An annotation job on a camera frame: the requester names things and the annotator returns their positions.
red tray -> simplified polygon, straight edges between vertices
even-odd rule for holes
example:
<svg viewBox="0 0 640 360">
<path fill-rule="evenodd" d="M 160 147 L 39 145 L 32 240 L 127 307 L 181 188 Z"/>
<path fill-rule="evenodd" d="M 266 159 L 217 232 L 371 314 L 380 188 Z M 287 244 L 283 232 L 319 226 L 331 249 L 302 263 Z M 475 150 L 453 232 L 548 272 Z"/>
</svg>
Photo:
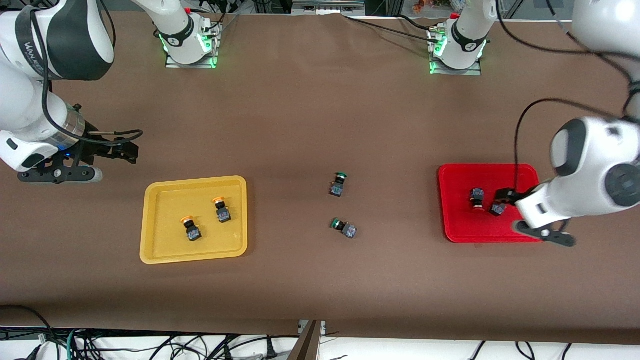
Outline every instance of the red tray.
<svg viewBox="0 0 640 360">
<path fill-rule="evenodd" d="M 484 190 L 484 208 L 489 209 L 496 190 L 513 187 L 513 164 L 446 164 L 440 167 L 440 203 L 444 232 L 454 243 L 536 243 L 540 240 L 515 233 L 513 222 L 522 220 L 513 206 L 495 217 L 487 210 L 473 211 L 470 192 Z M 520 191 L 537 185 L 538 173 L 530 165 L 520 165 Z"/>
</svg>

black cable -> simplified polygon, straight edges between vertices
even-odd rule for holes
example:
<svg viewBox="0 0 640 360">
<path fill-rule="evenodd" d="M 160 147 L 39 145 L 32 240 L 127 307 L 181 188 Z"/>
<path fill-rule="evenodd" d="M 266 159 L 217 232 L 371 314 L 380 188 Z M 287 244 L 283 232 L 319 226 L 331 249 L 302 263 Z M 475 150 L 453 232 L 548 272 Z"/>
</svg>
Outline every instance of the black cable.
<svg viewBox="0 0 640 360">
<path fill-rule="evenodd" d="M 232 350 L 239 348 L 241 346 L 250 344 L 250 343 L 255 343 L 256 341 L 262 341 L 262 340 L 267 340 L 268 338 L 271 339 L 278 339 L 278 338 L 299 338 L 299 336 L 291 336 L 291 335 L 276 335 L 276 336 L 263 336 L 261 338 L 255 338 L 255 339 L 251 339 L 248 341 L 245 341 L 244 343 L 240 343 L 237 345 L 234 345 L 232 347 L 229 348 L 229 353 L 231 353 Z M 215 360 L 221 360 L 222 358 L 220 356 L 216 357 Z"/>
<path fill-rule="evenodd" d="M 36 346 L 36 348 L 34 348 L 33 351 L 31 351 L 31 353 L 29 354 L 29 356 L 27 356 L 25 360 L 36 360 L 38 357 L 38 352 L 40 351 L 41 347 L 42 347 L 42 344 Z"/>
<path fill-rule="evenodd" d="M 554 17 L 554 19 L 557 21 L 558 25 L 560 25 L 562 30 L 566 33 L 566 36 L 569 39 L 571 39 L 576 45 L 578 45 L 580 48 L 582 48 L 582 50 L 585 50 L 588 53 L 592 53 L 591 49 L 589 49 L 586 45 L 584 45 L 582 42 L 580 42 L 580 40 L 578 40 L 573 34 L 571 34 L 571 32 L 568 29 L 565 28 L 564 25 L 562 25 L 562 22 L 560 22 L 560 20 L 557 18 L 556 9 L 554 9 L 553 5 L 551 5 L 551 0 L 547 0 L 547 8 L 549 9 L 549 12 Z M 629 81 L 629 82 L 633 81 L 633 78 L 632 78 L 631 74 L 629 74 L 629 72 L 626 71 L 622 66 L 620 66 L 619 64 L 611 61 L 610 59 L 608 59 L 606 56 L 604 56 L 602 54 L 597 54 L 597 53 L 595 53 L 595 54 L 602 61 L 604 61 L 606 64 L 610 65 L 611 67 L 616 69 L 618 72 L 620 72 L 627 79 L 627 81 Z"/>
<path fill-rule="evenodd" d="M 528 356 L 527 354 L 524 353 L 524 351 L 522 351 L 522 349 L 520 348 L 520 342 L 516 341 L 516 348 L 518 349 L 518 352 L 526 357 L 528 360 L 536 360 L 536 354 L 534 354 L 533 352 L 533 348 L 531 347 L 531 344 L 528 341 L 525 341 L 525 344 L 527 344 L 527 347 L 529 348 L 529 351 L 531 352 L 531 356 Z"/>
<path fill-rule="evenodd" d="M 224 350 L 224 352 L 222 353 L 225 356 L 225 360 L 233 360 L 233 356 L 231 356 L 231 350 L 229 350 L 229 344 L 225 344 L 225 346 L 222 347 L 222 349 Z"/>
<path fill-rule="evenodd" d="M 278 357 L 278 353 L 273 348 L 273 341 L 271 341 L 271 336 L 267 336 L 267 360 L 275 359 Z"/>
<path fill-rule="evenodd" d="M 631 116 L 629 115 L 629 112 L 627 111 L 628 107 L 629 107 L 629 104 L 631 104 L 631 100 L 633 100 L 633 98 L 637 94 L 640 94 L 640 81 L 636 81 L 635 83 L 630 83 L 629 84 L 629 97 L 627 97 L 627 100 L 625 101 L 625 104 L 622 106 L 622 114 L 628 120 L 631 120 L 632 122 L 635 122 L 635 123 L 640 123 L 639 119 L 631 119 Z"/>
<path fill-rule="evenodd" d="M 409 22 L 409 24 L 415 26 L 416 28 L 429 31 L 429 27 L 428 26 L 422 26 L 422 25 L 418 24 L 417 22 L 413 21 L 410 17 L 408 17 L 406 15 L 399 14 L 397 17 L 399 17 L 400 19 L 407 20 Z"/>
<path fill-rule="evenodd" d="M 432 42 L 432 43 L 437 43 L 437 42 L 438 42 L 438 41 L 437 41 L 437 40 L 435 40 L 435 39 L 423 38 L 423 37 L 419 37 L 419 36 L 417 36 L 417 35 L 413 35 L 413 34 L 409 34 L 409 33 L 403 33 L 402 31 L 398 31 L 398 30 L 390 29 L 390 28 L 385 28 L 384 26 L 380 26 L 380 25 L 377 25 L 377 24 L 372 24 L 372 23 L 370 23 L 370 22 L 362 21 L 362 20 L 359 20 L 359 19 L 354 19 L 354 18 L 352 18 L 352 17 L 346 17 L 346 18 L 347 18 L 347 19 L 349 19 L 349 20 L 351 20 L 351 21 L 355 21 L 355 22 L 359 22 L 359 23 L 361 23 L 361 24 L 365 24 L 365 25 L 373 26 L 374 28 L 378 28 L 378 29 L 382 29 L 382 30 L 391 31 L 392 33 L 396 33 L 396 34 L 404 35 L 404 36 L 406 36 L 406 37 L 416 38 L 416 39 L 419 39 L 419 40 L 424 40 L 424 41 Z"/>
<path fill-rule="evenodd" d="M 38 39 L 38 45 L 40 45 L 40 50 L 42 53 L 42 62 L 44 63 L 44 71 L 43 71 L 43 76 L 42 76 L 42 111 L 44 112 L 45 118 L 47 119 L 47 121 L 50 123 L 51 126 L 53 126 L 56 130 L 58 130 L 59 132 L 74 138 L 76 140 L 80 140 L 80 141 L 84 141 L 84 142 L 88 142 L 88 143 L 94 143 L 97 145 L 105 145 L 105 146 L 109 146 L 109 147 L 113 147 L 113 146 L 117 146 L 117 145 L 121 145 L 123 143 L 128 143 L 131 142 L 139 137 L 142 136 L 143 131 L 136 129 L 136 130 L 131 130 L 133 133 L 136 133 L 134 136 L 128 137 L 128 138 L 124 138 L 124 139 L 120 139 L 120 140 L 113 140 L 113 141 L 107 141 L 107 140 L 94 140 L 94 139 L 89 139 L 89 138 L 85 138 L 83 136 L 79 136 L 76 135 L 74 133 L 71 133 L 70 131 L 67 131 L 65 128 L 61 127 L 60 125 L 58 125 L 55 121 L 53 121 L 53 119 L 51 118 L 51 114 L 49 114 L 49 106 L 48 106 L 48 95 L 49 95 L 49 56 L 47 54 L 47 48 L 44 44 L 44 39 L 42 38 L 42 33 L 40 32 L 40 25 L 38 24 L 38 19 L 36 18 L 36 12 L 31 12 L 31 23 L 33 25 L 33 28 L 35 30 L 36 33 L 36 37 Z"/>
<path fill-rule="evenodd" d="M 476 348 L 476 352 L 474 352 L 474 355 L 472 357 L 470 357 L 469 360 L 476 360 L 477 359 L 478 354 L 480 354 L 480 350 L 482 350 L 482 347 L 484 346 L 484 344 L 486 344 L 486 341 L 480 341 L 480 344 Z"/>
<path fill-rule="evenodd" d="M 115 26 L 115 24 L 113 24 L 113 19 L 111 18 L 111 13 L 109 13 L 109 9 L 107 9 L 107 6 L 104 4 L 104 0 L 100 0 L 100 4 L 102 5 L 102 8 L 104 9 L 104 12 L 107 13 L 107 18 L 109 19 L 109 22 L 111 23 L 111 32 L 113 33 L 113 40 L 111 41 L 111 45 L 115 49 L 115 47 L 116 47 L 116 26 Z"/>
<path fill-rule="evenodd" d="M 167 340 L 164 341 L 164 343 L 162 343 L 162 345 L 158 346 L 158 348 L 156 349 L 156 351 L 154 351 L 153 354 L 151 354 L 151 357 L 149 358 L 149 360 L 154 360 L 154 358 L 156 357 L 156 355 L 158 355 L 158 353 L 160 352 L 160 350 L 162 350 L 163 347 L 169 345 L 173 339 L 175 339 L 177 336 L 169 336 L 169 338 Z"/>
<path fill-rule="evenodd" d="M 201 359 L 201 358 L 200 358 L 200 356 L 202 356 L 202 357 L 207 357 L 207 351 L 205 351 L 205 354 L 202 354 L 201 352 L 199 352 L 199 351 L 197 351 L 197 350 L 194 350 L 194 349 L 192 349 L 192 348 L 189 348 L 189 345 L 190 345 L 192 342 L 196 341 L 198 338 L 202 339 L 202 335 L 200 335 L 200 336 L 195 336 L 193 339 L 191 339 L 191 340 L 187 341 L 187 343 L 185 343 L 184 345 L 182 345 L 182 344 L 171 344 L 171 346 L 172 346 L 172 347 L 173 347 L 173 346 L 178 346 L 178 348 L 175 348 L 175 349 L 173 350 L 173 352 L 172 352 L 172 359 L 174 359 L 174 358 L 178 357 L 178 355 L 180 355 L 180 354 L 183 354 L 183 353 L 185 352 L 185 350 L 186 350 L 186 351 L 190 351 L 190 352 L 192 352 L 192 353 L 194 353 L 194 354 L 198 354 L 198 360 L 200 360 L 200 359 Z"/>
<path fill-rule="evenodd" d="M 562 351 L 562 360 L 566 360 L 566 353 L 569 352 L 569 349 L 571 348 L 572 345 L 573 345 L 573 343 L 568 343 L 564 347 L 564 350 Z"/>
<path fill-rule="evenodd" d="M 513 142 L 513 161 L 515 164 L 515 175 L 514 175 L 514 180 L 513 180 L 513 189 L 518 192 L 518 172 L 519 172 L 519 168 L 520 168 L 520 163 L 518 162 L 518 139 L 520 136 L 520 126 L 522 125 L 522 121 L 524 119 L 524 117 L 527 115 L 527 113 L 529 112 L 529 110 L 531 108 L 533 108 L 534 106 L 536 106 L 537 104 L 541 104 L 543 102 L 556 102 L 558 104 L 564 104 L 564 105 L 569 105 L 569 106 L 573 106 L 574 108 L 578 108 L 581 110 L 585 110 L 585 111 L 589 111 L 591 113 L 594 114 L 598 114 L 602 117 L 608 118 L 608 119 L 615 119 L 617 118 L 616 115 L 606 112 L 604 110 L 600 110 L 598 108 L 594 108 L 592 106 L 589 105 L 585 105 L 585 104 L 581 104 L 579 102 L 575 102 L 575 101 L 571 101 L 571 100 L 566 100 L 566 99 L 559 99 L 556 97 L 547 97 L 544 99 L 540 99 L 540 100 L 536 100 L 532 103 L 530 103 L 525 110 L 522 112 L 522 114 L 520 115 L 520 119 L 518 119 L 518 124 L 516 125 L 516 135 L 515 135 L 515 139 Z"/>
<path fill-rule="evenodd" d="M 204 341 L 204 338 L 202 336 L 200 336 L 200 341 L 202 341 L 202 344 L 204 345 L 204 353 L 205 355 L 209 353 L 209 347 L 207 346 L 207 342 Z"/>
<path fill-rule="evenodd" d="M 209 354 L 209 356 L 207 356 L 207 358 L 205 360 L 211 360 L 213 359 L 216 355 L 218 355 L 218 352 L 220 352 L 225 345 L 229 345 L 231 343 L 231 341 L 234 341 L 235 339 L 238 339 L 240 337 L 240 335 L 227 335 L 225 337 L 225 339 L 223 341 L 220 342 L 220 344 L 218 344 L 218 346 L 213 349 L 213 351 Z"/>
<path fill-rule="evenodd" d="M 35 311 L 34 309 L 31 309 L 28 306 L 13 305 L 13 304 L 0 305 L 0 310 L 2 310 L 2 309 L 25 310 L 25 311 L 28 311 L 28 312 L 34 314 L 45 325 L 45 327 L 47 328 L 47 332 L 51 335 L 51 339 L 48 339 L 48 340 L 53 342 L 53 344 L 56 346 L 56 357 L 58 358 L 58 360 L 60 360 L 60 350 L 58 349 L 58 345 L 61 345 L 63 343 L 63 340 L 61 340 L 56 335 L 56 333 L 53 331 L 53 328 L 51 327 L 51 325 L 49 325 L 49 322 L 38 311 Z"/>
<path fill-rule="evenodd" d="M 157 349 L 157 347 L 151 347 L 151 348 L 141 348 L 141 349 L 137 349 L 137 348 L 99 348 L 99 347 L 95 347 L 95 344 L 93 344 L 93 348 L 95 351 L 98 352 L 145 352 L 145 351 L 151 351 L 151 350 L 155 350 Z"/>
<path fill-rule="evenodd" d="M 12 305 L 12 304 L 0 305 L 0 310 L 2 309 L 18 309 L 18 310 L 28 311 L 31 314 L 34 314 L 47 327 L 49 334 L 51 334 L 51 338 L 58 339 L 56 334 L 53 332 L 53 328 L 51 327 L 51 325 L 49 325 L 49 322 L 38 311 L 35 311 L 34 309 L 31 309 L 28 306 Z"/>
<path fill-rule="evenodd" d="M 224 20 L 225 20 L 225 15 L 227 13 L 222 13 L 222 16 L 220 17 L 220 19 L 218 19 L 218 21 L 216 21 L 213 25 L 209 26 L 208 28 L 205 28 L 204 31 L 209 31 L 213 28 L 215 28 L 216 26 L 220 25 Z"/>
<path fill-rule="evenodd" d="M 568 49 L 556 49 L 553 47 L 545 47 L 545 46 L 540 46 L 540 45 L 536 45 L 533 43 L 530 43 L 526 40 L 523 40 L 519 37 L 517 37 L 516 35 L 514 35 L 505 25 L 503 19 L 502 19 L 502 15 L 500 14 L 500 2 L 496 1 L 495 4 L 495 9 L 496 9 L 496 13 L 498 16 L 498 21 L 500 22 L 500 26 L 502 27 L 502 29 L 504 30 L 505 33 L 507 33 L 507 35 L 509 35 L 510 38 L 512 38 L 513 40 L 515 40 L 516 42 L 526 46 L 526 47 L 530 47 L 531 49 L 535 49 L 535 50 L 540 50 L 540 51 L 545 51 L 548 53 L 558 53 L 558 54 L 572 54 L 572 55 L 585 55 L 585 54 L 594 54 L 594 55 L 608 55 L 608 56 L 615 56 L 615 57 L 619 57 L 619 58 L 626 58 L 626 59 L 630 59 L 630 60 L 634 60 L 634 61 L 640 61 L 640 57 L 635 56 L 635 55 L 631 55 L 631 54 L 625 54 L 625 53 L 618 53 L 616 51 L 584 51 L 584 50 L 568 50 Z"/>
</svg>

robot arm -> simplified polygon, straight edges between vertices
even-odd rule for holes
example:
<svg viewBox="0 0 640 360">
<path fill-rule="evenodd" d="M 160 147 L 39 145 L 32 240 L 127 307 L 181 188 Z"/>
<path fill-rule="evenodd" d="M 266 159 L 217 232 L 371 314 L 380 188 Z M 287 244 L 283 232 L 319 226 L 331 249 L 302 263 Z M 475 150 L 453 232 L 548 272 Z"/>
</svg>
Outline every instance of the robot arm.
<svg viewBox="0 0 640 360">
<path fill-rule="evenodd" d="M 601 26 L 615 31 L 600 31 Z M 640 1 L 576 0 L 573 35 L 594 51 L 640 56 Z M 554 222 L 604 215 L 633 208 L 640 202 L 640 63 L 611 58 L 631 77 L 627 114 L 630 119 L 584 117 L 565 124 L 551 143 L 557 177 L 525 194 L 511 190 L 501 200 L 515 204 L 523 222 L 518 232 L 573 246 L 575 240 Z"/>
<path fill-rule="evenodd" d="M 151 16 L 167 53 L 177 63 L 193 63 L 211 52 L 209 19 L 188 15 L 179 0 L 134 2 Z M 27 6 L 20 12 L 0 13 L 0 158 L 19 172 L 21 181 L 100 181 L 99 169 L 78 166 L 79 161 L 93 165 L 94 156 L 135 164 L 138 147 L 122 138 L 115 143 L 101 137 L 105 133 L 85 121 L 79 106 L 52 92 L 46 93 L 46 114 L 42 106 L 40 81 L 45 68 L 50 80 L 98 80 L 113 60 L 113 46 L 95 0 L 60 0 L 46 10 Z M 64 165 L 67 159 L 74 160 L 73 167 Z"/>
<path fill-rule="evenodd" d="M 467 1 L 458 19 L 439 24 L 444 36 L 439 38 L 442 44 L 435 47 L 433 54 L 452 69 L 470 68 L 482 55 L 486 36 L 497 19 L 495 1 Z"/>
<path fill-rule="evenodd" d="M 596 117 L 569 121 L 551 144 L 557 177 L 515 201 L 525 221 L 516 230 L 567 245 L 568 235 L 554 231 L 550 226 L 554 222 L 636 206 L 640 202 L 639 154 L 637 124 Z"/>
</svg>

yellow tray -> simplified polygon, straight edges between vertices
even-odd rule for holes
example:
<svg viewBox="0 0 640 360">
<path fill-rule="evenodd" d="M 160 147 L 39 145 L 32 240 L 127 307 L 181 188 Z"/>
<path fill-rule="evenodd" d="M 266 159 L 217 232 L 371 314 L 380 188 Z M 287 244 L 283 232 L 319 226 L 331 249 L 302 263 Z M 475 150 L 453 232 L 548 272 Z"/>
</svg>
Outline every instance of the yellow tray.
<svg viewBox="0 0 640 360">
<path fill-rule="evenodd" d="M 231 221 L 220 223 L 213 198 Z M 191 215 L 202 237 L 189 241 L 180 220 Z M 145 192 L 140 259 L 145 264 L 234 258 L 247 248 L 246 181 L 241 176 L 151 184 Z"/>
</svg>

brown table surface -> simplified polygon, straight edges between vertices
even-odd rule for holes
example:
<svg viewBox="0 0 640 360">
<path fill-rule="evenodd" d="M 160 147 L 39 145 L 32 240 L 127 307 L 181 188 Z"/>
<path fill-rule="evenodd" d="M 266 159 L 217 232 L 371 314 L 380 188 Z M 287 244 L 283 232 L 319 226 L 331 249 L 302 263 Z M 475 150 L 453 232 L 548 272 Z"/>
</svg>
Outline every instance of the brown table surface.
<svg viewBox="0 0 640 360">
<path fill-rule="evenodd" d="M 30 186 L 0 167 L 0 303 L 60 327 L 290 334 L 317 318 L 341 336 L 640 343 L 639 208 L 575 219 L 572 249 L 454 244 L 442 229 L 438 167 L 512 162 L 530 102 L 620 111 L 626 83 L 596 58 L 533 51 L 496 25 L 481 77 L 432 76 L 420 40 L 340 15 L 242 16 L 218 69 L 177 70 L 144 13 L 114 20 L 111 71 L 54 89 L 102 130 L 144 129 L 138 164 L 98 159 L 104 180 L 83 186 Z M 510 26 L 572 46 L 555 24 Z M 541 179 L 553 135 L 580 115 L 543 104 L 527 117 L 521 156 Z M 341 199 L 327 194 L 336 171 L 349 175 Z M 227 175 L 249 184 L 246 254 L 143 264 L 146 187 Z M 333 217 L 358 238 L 329 229 Z"/>
</svg>

